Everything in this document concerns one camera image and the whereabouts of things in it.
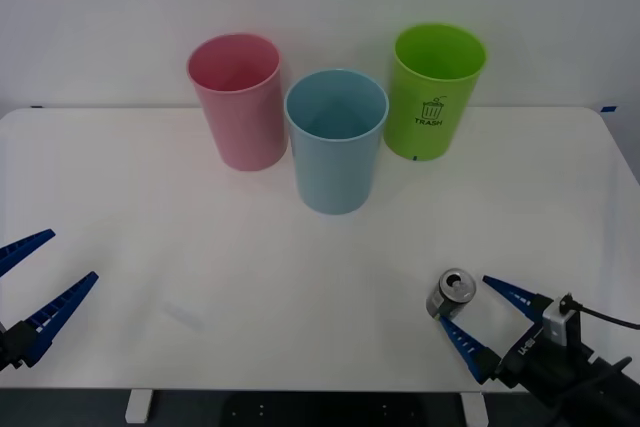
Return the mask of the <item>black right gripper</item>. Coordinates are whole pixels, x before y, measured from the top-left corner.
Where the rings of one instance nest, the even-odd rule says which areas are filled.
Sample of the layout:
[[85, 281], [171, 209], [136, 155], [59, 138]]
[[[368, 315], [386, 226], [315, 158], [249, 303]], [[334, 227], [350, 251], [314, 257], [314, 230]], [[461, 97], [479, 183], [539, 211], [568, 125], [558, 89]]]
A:
[[509, 388], [522, 386], [541, 400], [553, 400], [586, 379], [589, 360], [595, 351], [582, 342], [579, 317], [568, 321], [567, 345], [558, 345], [543, 329], [543, 313], [552, 304], [551, 298], [487, 275], [482, 281], [534, 325], [501, 360], [453, 321], [439, 318], [447, 337], [480, 385], [495, 379]]

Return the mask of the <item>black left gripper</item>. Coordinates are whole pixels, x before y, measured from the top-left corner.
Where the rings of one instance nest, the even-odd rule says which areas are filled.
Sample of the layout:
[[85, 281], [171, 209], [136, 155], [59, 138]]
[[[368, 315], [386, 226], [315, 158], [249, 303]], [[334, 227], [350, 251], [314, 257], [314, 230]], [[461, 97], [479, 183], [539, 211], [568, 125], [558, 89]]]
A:
[[[0, 276], [4, 276], [27, 256], [55, 237], [47, 229], [3, 246], [0, 251]], [[51, 347], [53, 339], [98, 281], [90, 272], [61, 295], [11, 328], [1, 325], [1, 369], [37, 364]]]

